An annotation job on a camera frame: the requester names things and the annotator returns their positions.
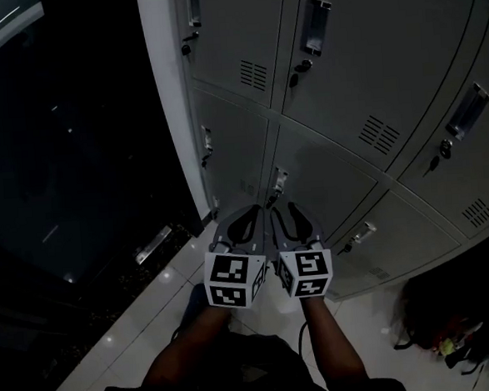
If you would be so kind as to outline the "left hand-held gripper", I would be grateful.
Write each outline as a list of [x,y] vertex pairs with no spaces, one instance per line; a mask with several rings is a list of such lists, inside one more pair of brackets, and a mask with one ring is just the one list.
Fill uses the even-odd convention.
[[251,308],[265,283],[264,209],[249,205],[224,218],[205,253],[208,302],[222,308]]

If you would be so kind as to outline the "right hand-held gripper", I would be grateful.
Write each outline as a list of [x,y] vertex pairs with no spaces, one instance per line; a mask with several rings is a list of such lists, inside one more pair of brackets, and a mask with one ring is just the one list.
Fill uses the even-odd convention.
[[295,248],[282,214],[272,208],[272,239],[279,253],[277,276],[290,298],[323,297],[333,277],[332,253],[320,243],[323,231],[315,217],[294,201],[287,206],[293,222],[292,238],[306,246]]

